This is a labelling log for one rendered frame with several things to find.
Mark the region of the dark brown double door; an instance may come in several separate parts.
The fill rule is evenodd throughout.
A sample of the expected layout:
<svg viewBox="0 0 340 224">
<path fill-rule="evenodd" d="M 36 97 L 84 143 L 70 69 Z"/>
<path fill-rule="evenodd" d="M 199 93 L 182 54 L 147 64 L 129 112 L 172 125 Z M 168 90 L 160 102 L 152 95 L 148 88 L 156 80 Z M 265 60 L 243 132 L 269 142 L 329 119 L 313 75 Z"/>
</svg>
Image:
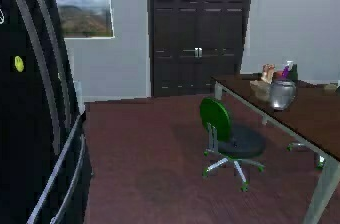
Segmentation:
<svg viewBox="0 0 340 224">
<path fill-rule="evenodd" d="M 252 0 L 148 0 L 151 94 L 207 94 L 240 72 Z M 198 58 L 183 49 L 199 48 Z"/>
</svg>

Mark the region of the green black office chair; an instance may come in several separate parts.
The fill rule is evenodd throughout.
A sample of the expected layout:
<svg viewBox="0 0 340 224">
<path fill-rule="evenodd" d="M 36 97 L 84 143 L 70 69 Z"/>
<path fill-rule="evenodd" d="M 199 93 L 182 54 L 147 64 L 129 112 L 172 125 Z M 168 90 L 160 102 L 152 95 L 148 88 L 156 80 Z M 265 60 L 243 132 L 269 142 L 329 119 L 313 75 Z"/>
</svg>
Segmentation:
<svg viewBox="0 0 340 224">
<path fill-rule="evenodd" d="M 241 190 L 246 192 L 249 181 L 242 170 L 241 163 L 251 164 L 260 172 L 264 171 L 265 166 L 254 161 L 254 158 L 265 151 L 265 138 L 256 130 L 235 122 L 225 105 L 213 97 L 202 99 L 199 113 L 202 125 L 208 133 L 208 147 L 204 155 L 221 156 L 220 160 L 203 170 L 202 176 L 207 177 L 216 168 L 232 163 L 242 180 Z"/>
</svg>

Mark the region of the tan hand statue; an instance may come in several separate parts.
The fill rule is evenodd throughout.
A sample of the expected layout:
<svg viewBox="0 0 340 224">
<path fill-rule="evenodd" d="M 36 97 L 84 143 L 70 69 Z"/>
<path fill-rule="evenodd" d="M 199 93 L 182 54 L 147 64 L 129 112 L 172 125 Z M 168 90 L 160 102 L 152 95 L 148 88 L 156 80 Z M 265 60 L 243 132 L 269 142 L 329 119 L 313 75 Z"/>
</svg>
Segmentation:
<svg viewBox="0 0 340 224">
<path fill-rule="evenodd" d="M 265 64 L 263 66 L 261 80 L 266 83 L 271 83 L 275 72 L 275 66 L 273 64 Z"/>
</svg>

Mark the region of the grey glass vase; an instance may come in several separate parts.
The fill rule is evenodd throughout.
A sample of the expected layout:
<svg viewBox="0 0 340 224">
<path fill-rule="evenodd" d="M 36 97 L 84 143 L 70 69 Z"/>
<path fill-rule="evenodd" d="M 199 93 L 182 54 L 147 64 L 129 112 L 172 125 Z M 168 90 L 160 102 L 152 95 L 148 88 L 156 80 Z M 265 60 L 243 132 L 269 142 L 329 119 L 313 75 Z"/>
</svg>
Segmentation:
<svg viewBox="0 0 340 224">
<path fill-rule="evenodd" d="M 288 79 L 274 80 L 269 89 L 269 103 L 274 110 L 283 111 L 290 106 L 296 95 L 296 85 Z"/>
</svg>

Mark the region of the purple spray bottle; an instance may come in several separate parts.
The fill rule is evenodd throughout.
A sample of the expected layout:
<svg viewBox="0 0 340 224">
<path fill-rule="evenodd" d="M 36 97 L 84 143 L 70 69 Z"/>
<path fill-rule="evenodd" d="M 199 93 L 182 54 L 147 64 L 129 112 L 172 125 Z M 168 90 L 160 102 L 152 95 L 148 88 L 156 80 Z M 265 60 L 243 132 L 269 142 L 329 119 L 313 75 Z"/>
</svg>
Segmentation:
<svg viewBox="0 0 340 224">
<path fill-rule="evenodd" d="M 293 61 L 286 61 L 285 67 L 282 71 L 281 77 L 287 78 L 289 71 L 292 69 Z"/>
</svg>

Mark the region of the framed landscape picture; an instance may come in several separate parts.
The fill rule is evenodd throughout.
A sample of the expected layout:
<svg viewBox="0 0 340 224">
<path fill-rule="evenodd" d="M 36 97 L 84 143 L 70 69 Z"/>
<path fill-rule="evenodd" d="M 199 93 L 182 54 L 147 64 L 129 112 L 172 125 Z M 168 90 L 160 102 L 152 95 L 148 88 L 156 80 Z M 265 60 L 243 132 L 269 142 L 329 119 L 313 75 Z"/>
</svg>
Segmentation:
<svg viewBox="0 0 340 224">
<path fill-rule="evenodd" d="M 56 0 L 66 38 L 113 38 L 111 0 Z"/>
</svg>

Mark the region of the dark brown table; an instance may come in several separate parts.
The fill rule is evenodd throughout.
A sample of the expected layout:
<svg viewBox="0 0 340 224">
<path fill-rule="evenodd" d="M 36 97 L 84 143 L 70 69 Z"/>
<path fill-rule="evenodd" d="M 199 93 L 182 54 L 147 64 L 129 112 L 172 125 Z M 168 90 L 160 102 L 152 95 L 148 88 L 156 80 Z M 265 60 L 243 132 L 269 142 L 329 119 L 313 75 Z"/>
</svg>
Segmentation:
<svg viewBox="0 0 340 224">
<path fill-rule="evenodd" d="M 320 87 L 300 81 L 293 103 L 276 112 L 257 99 L 250 87 L 250 75 L 217 75 L 214 96 L 229 93 L 313 152 L 325 158 L 323 171 L 302 224 L 317 224 L 340 182 L 340 95 L 326 94 Z"/>
</svg>

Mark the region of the yellow round fridge magnet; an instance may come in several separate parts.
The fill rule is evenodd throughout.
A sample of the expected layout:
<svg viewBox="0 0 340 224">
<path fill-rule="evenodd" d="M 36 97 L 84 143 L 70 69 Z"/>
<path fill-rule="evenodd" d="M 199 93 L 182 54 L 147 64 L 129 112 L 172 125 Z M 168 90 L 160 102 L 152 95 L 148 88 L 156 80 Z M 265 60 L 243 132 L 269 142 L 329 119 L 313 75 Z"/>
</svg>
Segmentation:
<svg viewBox="0 0 340 224">
<path fill-rule="evenodd" d="M 14 57 L 14 66 L 18 72 L 22 72 L 24 70 L 24 62 L 20 56 Z"/>
</svg>

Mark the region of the black fridge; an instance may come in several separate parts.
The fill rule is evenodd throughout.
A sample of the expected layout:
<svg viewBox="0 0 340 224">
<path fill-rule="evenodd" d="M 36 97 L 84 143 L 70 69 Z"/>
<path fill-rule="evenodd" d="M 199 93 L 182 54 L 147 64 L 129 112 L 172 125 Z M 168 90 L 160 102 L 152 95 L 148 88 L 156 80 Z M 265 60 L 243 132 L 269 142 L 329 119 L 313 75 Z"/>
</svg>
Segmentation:
<svg viewBox="0 0 340 224">
<path fill-rule="evenodd" d="M 85 115 L 78 107 L 56 0 L 45 0 L 53 22 L 65 70 L 71 122 L 65 127 L 65 105 L 50 38 L 37 0 L 26 0 L 54 92 L 60 124 L 60 153 L 78 115 L 81 116 L 66 158 L 35 224 L 50 224 L 68 190 L 85 139 L 83 165 L 70 204 L 60 224 L 84 224 L 91 163 L 83 130 Z M 37 60 L 15 0 L 0 0 L 5 22 L 0 24 L 0 224 L 26 224 L 58 160 L 54 153 L 49 105 Z M 24 70 L 18 72 L 14 57 Z"/>
</svg>

